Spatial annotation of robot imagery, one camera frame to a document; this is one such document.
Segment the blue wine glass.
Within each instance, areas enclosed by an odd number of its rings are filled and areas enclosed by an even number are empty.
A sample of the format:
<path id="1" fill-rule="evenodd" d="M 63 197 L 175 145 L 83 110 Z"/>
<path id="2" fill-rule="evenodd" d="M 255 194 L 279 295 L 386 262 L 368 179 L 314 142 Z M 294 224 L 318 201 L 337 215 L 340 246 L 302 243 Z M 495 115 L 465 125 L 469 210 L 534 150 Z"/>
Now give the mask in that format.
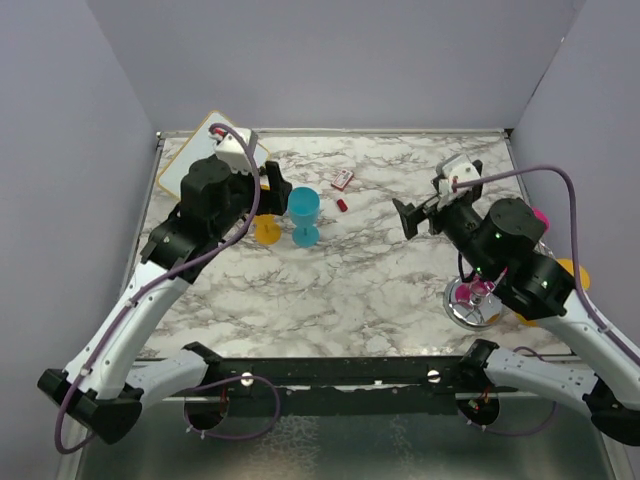
<path id="1" fill-rule="evenodd" d="M 320 210 L 318 193 L 309 187 L 293 189 L 288 198 L 288 214 L 294 229 L 293 242 L 301 248 L 313 247 L 319 241 L 316 226 Z"/>

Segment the pink wine glass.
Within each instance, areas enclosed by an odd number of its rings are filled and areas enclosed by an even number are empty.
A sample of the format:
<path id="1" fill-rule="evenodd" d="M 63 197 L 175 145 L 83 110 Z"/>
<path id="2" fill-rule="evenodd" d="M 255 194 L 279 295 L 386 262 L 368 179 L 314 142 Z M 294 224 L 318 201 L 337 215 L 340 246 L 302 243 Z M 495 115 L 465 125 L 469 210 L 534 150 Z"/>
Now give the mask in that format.
<path id="1" fill-rule="evenodd" d="M 544 218 L 524 201 L 508 198 L 495 202 L 474 230 L 448 228 L 459 259 L 472 267 L 461 280 L 490 281 L 511 298 L 518 276 L 531 270 L 538 256 L 536 245 L 547 227 Z"/>

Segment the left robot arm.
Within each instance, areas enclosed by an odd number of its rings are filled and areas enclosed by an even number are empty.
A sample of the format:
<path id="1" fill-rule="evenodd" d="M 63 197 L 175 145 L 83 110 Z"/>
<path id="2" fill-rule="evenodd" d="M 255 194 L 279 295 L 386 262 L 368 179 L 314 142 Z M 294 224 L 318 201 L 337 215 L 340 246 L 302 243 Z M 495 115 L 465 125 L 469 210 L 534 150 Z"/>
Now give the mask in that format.
<path id="1" fill-rule="evenodd" d="M 202 395 L 243 380 L 224 376 L 221 357 L 198 342 L 155 365 L 133 364 L 166 312 L 222 251 L 239 242 L 257 215 L 282 216 L 292 185 L 277 162 L 247 163 L 235 171 L 219 154 L 193 163 L 181 181 L 179 202 L 149 235 L 124 293 L 98 331 L 61 369 L 49 368 L 37 387 L 58 407 L 56 449 L 65 445 L 63 424 L 71 418 L 112 445 L 123 439 L 145 409 L 181 391 Z"/>

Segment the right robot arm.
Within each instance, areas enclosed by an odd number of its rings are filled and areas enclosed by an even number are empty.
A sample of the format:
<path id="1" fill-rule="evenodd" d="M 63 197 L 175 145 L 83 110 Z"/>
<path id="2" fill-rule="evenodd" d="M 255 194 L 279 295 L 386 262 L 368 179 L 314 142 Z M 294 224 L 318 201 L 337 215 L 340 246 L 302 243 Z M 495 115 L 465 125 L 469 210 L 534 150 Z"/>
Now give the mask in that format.
<path id="1" fill-rule="evenodd" d="M 405 237 L 415 237 L 427 221 L 430 233 L 444 234 L 472 267 L 464 283 L 483 283 L 487 298 L 555 335 L 587 367 L 572 370 L 477 340 L 459 363 L 461 383 L 479 394 L 467 419 L 478 419 L 489 392 L 514 388 L 570 407 L 608 437 L 638 445 L 638 345 L 588 298 L 577 259 L 567 271 L 539 251 L 545 224 L 524 200 L 503 198 L 478 215 L 473 204 L 487 181 L 479 160 L 455 155 L 442 162 L 432 197 L 419 205 L 393 202 Z"/>

